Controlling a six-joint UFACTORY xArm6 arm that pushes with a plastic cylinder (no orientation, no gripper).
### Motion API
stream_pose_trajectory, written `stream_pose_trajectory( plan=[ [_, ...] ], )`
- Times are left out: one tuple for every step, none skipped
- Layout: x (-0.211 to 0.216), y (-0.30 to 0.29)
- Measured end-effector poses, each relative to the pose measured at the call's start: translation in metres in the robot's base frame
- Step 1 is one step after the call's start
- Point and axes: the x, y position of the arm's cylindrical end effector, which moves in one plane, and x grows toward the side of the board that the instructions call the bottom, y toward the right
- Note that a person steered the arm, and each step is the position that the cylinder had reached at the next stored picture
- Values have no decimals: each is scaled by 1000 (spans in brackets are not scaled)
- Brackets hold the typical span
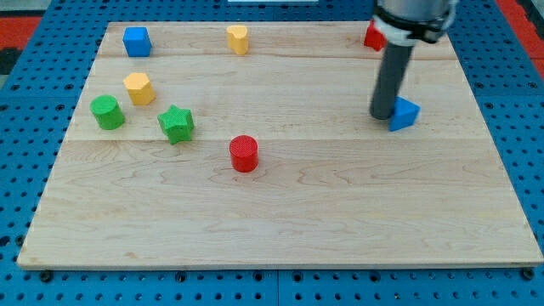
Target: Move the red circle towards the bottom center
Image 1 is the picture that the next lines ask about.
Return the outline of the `red block behind arm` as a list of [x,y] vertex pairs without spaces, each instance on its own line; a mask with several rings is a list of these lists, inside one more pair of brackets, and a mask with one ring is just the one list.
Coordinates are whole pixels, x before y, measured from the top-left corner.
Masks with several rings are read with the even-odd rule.
[[366,28],[363,45],[378,52],[384,49],[386,44],[385,36],[377,29],[375,20],[371,20]]

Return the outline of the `grey robot arm end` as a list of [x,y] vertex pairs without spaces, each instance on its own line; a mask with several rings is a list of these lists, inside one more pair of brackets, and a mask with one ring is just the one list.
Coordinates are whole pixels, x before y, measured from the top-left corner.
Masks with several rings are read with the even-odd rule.
[[373,20],[388,43],[436,43],[453,24],[458,0],[376,0]]

